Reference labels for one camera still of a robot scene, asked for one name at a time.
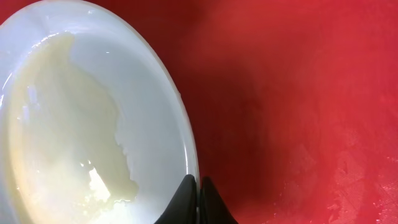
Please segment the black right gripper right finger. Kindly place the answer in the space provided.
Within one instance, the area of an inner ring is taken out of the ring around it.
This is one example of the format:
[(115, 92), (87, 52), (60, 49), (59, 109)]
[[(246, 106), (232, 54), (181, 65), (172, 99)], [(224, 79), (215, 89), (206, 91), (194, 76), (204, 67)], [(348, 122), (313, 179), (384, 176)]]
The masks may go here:
[(238, 224), (209, 177), (204, 177), (201, 184), (200, 223)]

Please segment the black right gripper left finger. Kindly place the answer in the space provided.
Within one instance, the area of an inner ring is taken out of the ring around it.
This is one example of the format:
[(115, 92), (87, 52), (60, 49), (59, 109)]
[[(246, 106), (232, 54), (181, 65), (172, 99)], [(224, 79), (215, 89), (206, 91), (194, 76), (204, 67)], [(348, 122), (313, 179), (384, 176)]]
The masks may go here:
[(196, 224), (197, 183), (187, 174), (155, 224)]

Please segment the light blue plate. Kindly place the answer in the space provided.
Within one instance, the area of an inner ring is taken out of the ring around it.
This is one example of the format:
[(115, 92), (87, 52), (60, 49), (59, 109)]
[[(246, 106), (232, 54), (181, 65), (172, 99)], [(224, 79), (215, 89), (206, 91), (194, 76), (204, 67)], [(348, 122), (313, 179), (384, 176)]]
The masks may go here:
[(2, 223), (155, 223), (198, 178), (180, 93), (126, 21), (39, 1), (1, 24)]

